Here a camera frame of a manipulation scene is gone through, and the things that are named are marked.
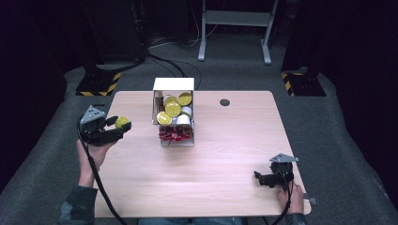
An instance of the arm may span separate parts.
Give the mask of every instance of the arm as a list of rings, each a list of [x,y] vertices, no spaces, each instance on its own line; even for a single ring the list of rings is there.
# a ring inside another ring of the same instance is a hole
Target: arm
[[[292,188],[292,196],[290,208],[285,216],[286,224],[288,225],[307,225],[309,224],[306,217],[304,216],[304,193],[302,192],[301,186],[296,185],[294,181],[289,184]],[[284,192],[282,187],[279,187],[278,200],[281,207],[286,205],[288,199],[287,192]]]
[[[106,153],[115,142],[103,146],[88,145],[88,151],[94,159],[97,171],[105,160]],[[94,174],[87,155],[80,141],[76,143],[79,156],[80,178],[76,187],[61,206],[61,217],[58,224],[94,224],[94,204],[97,190],[94,186]]]

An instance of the cable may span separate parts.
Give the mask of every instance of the cable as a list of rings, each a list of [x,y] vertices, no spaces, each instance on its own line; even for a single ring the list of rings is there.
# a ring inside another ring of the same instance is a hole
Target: cable
[[[100,180],[100,175],[99,175],[99,172],[97,171],[96,163],[95,163],[94,159],[90,156],[90,153],[88,151],[88,145],[85,145],[83,138],[80,134],[80,121],[82,120],[82,118],[83,117],[80,116],[77,121],[77,135],[79,136],[79,140],[82,143],[85,154],[87,155],[87,159],[90,163],[90,167],[91,167],[91,170],[93,171],[94,178],[96,179],[97,185],[99,187],[99,191],[102,194],[104,200],[106,201],[106,204],[109,207],[109,210],[111,210],[111,213],[114,215],[114,217],[117,218],[117,220],[121,224],[127,225],[126,221],[124,221],[123,218],[120,217],[120,215],[115,211],[114,206],[112,205],[111,200],[109,199],[108,194],[106,193],[105,188],[103,187],[103,184]]]
[[[185,46],[185,47],[192,47],[192,46],[195,45],[195,44],[198,42],[198,40],[200,39],[200,38],[199,38],[199,37],[200,37],[199,25],[198,25],[198,21],[196,21],[195,14],[193,13],[192,0],[190,0],[190,6],[191,6],[192,17],[193,17],[193,20],[195,21],[195,25],[196,25],[197,36],[196,36],[196,40],[193,42],[193,44],[191,44],[191,45],[183,45],[183,46]]]
[[[224,10],[224,8],[225,8],[225,0],[222,1],[222,11]],[[216,30],[217,26],[218,25],[216,24],[216,26],[214,26],[214,28],[206,35],[206,38],[209,37],[214,30]]]
[[[89,17],[89,13],[87,11],[87,5],[84,4],[84,2],[80,2],[80,1],[79,1],[79,3],[84,11],[85,17],[87,18],[87,20],[89,22],[91,30],[93,31],[94,35],[97,37],[97,40],[102,44],[102,46],[104,47],[106,52],[108,52],[112,56],[112,58],[115,60],[115,54],[110,50],[108,45],[104,42],[101,35],[99,34],[96,27],[94,26],[91,18]],[[145,17],[144,17],[142,1],[141,1],[141,6],[138,6],[134,1],[132,1],[130,7],[131,7],[132,17],[134,19],[136,30],[137,30],[137,37],[140,41],[140,55],[141,56],[138,57],[138,59],[135,59],[133,61],[133,63],[129,66],[119,67],[119,68],[115,68],[115,69],[100,69],[99,68],[98,71],[119,73],[119,72],[123,72],[123,71],[129,70],[129,69],[135,68],[144,62],[145,54],[147,52],[147,44],[146,44],[147,31],[145,30]]]
[[[152,46],[152,45],[155,45],[155,44],[158,44],[159,42],[161,42],[161,40],[166,40],[168,37],[157,37],[157,38],[153,38],[151,41],[150,41],[150,46]]]
[[[173,41],[173,42],[164,42],[164,43],[162,43],[162,44],[158,44],[158,45],[155,45],[155,46],[151,46],[151,47],[149,47],[148,49],[157,48],[157,47],[160,47],[160,46],[162,46],[162,45],[178,44],[178,43],[180,43],[180,42],[175,42],[175,41]]]
[[[263,217],[264,222],[266,223],[266,225],[269,225],[267,219],[265,217]]]
[[[169,63],[169,64],[172,65],[174,68],[176,68],[178,71],[180,71],[181,76],[182,76],[183,78],[188,78],[188,76],[184,73],[184,71],[182,71],[181,67],[180,67],[179,65],[177,65],[176,63],[187,64],[187,65],[189,65],[189,66],[195,68],[195,69],[198,71],[199,75],[200,75],[199,83],[198,83],[198,85],[196,86],[195,90],[197,90],[197,89],[199,88],[199,86],[200,86],[200,84],[201,84],[201,82],[202,82],[202,77],[203,77],[203,75],[202,75],[202,72],[199,70],[198,67],[196,67],[196,66],[194,66],[194,65],[192,65],[192,64],[190,64],[190,63],[187,63],[187,62],[181,62],[181,61],[177,61],[177,60],[163,59],[163,58],[160,58],[160,57],[158,57],[158,56],[156,56],[156,55],[153,55],[153,54],[151,54],[151,53],[148,53],[147,55],[148,55],[155,63],[157,63],[157,64],[161,65],[162,67],[166,68],[167,70],[169,70],[169,71],[173,74],[174,77],[176,77],[176,75],[175,75],[175,73],[174,73],[171,69],[169,69],[169,68],[166,67],[165,65],[160,64],[160,63],[157,62],[156,60]]]
[[[286,178],[284,178],[284,175],[281,173],[280,170],[277,169],[277,171],[282,175],[283,181],[286,184],[287,187],[287,202],[286,205],[284,207],[284,210],[282,211],[282,213],[277,217],[277,219],[272,223],[272,225],[276,225],[278,224],[286,215],[287,210],[290,208],[290,203],[291,203],[291,197],[292,197],[292,193],[293,193],[293,182],[292,182],[292,190],[290,190],[289,188],[289,184],[286,181]]]

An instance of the white stand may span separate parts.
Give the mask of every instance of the white stand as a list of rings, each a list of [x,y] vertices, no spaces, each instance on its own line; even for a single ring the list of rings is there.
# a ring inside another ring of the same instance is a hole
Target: white stand
[[[273,20],[275,17],[276,7],[279,0],[274,0],[271,12],[242,12],[242,11],[218,11],[206,10],[206,0],[203,0],[202,7],[202,39],[199,48],[198,60],[205,60],[206,53],[206,25],[222,24],[222,25],[245,25],[245,26],[264,26],[267,28],[264,39],[261,39],[261,47],[266,65],[271,64],[269,56],[268,40]]]

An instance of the human hand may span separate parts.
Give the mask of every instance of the human hand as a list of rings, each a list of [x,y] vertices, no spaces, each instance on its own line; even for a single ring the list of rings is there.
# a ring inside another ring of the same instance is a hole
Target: human hand
[[[97,171],[100,170],[100,166],[105,160],[106,153],[109,148],[111,148],[116,142],[106,143],[102,146],[88,145],[88,152],[90,156],[94,159],[94,162],[97,167]],[[79,186],[92,188],[94,185],[94,174],[91,170],[90,163],[87,159],[87,154],[82,146],[80,140],[76,142],[77,154],[79,157],[79,167],[80,167],[80,178],[79,178]]]
[[[304,193],[302,192],[301,186],[291,181],[289,183],[289,188],[291,188],[290,191],[292,191],[292,196],[290,197],[291,203],[287,214],[304,213]],[[288,193],[287,191],[284,192],[282,187],[279,187],[278,200],[281,207],[284,208],[288,200]]]

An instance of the table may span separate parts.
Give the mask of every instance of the table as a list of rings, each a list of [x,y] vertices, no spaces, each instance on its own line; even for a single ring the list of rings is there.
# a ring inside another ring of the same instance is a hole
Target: table
[[[266,27],[264,38],[261,39],[261,49],[263,50],[264,62],[266,65],[271,64],[271,58],[268,49],[268,40],[271,27],[274,21],[276,8],[279,0],[274,0],[271,12],[247,12],[247,11],[223,11],[223,10],[207,10],[206,0],[202,1],[202,38],[199,47],[198,60],[205,60],[207,34],[207,24],[222,25],[245,25],[245,26],[263,26]]]
[[[268,91],[194,92],[194,147],[161,147],[152,125],[151,91],[115,94],[108,116],[132,128],[108,152],[99,175],[124,218],[277,216],[277,188],[260,186],[253,171],[271,174],[269,159],[293,156]],[[222,106],[226,98],[229,106]],[[302,184],[294,162],[295,181]],[[305,201],[305,214],[311,206]],[[112,217],[101,194],[96,217]]]

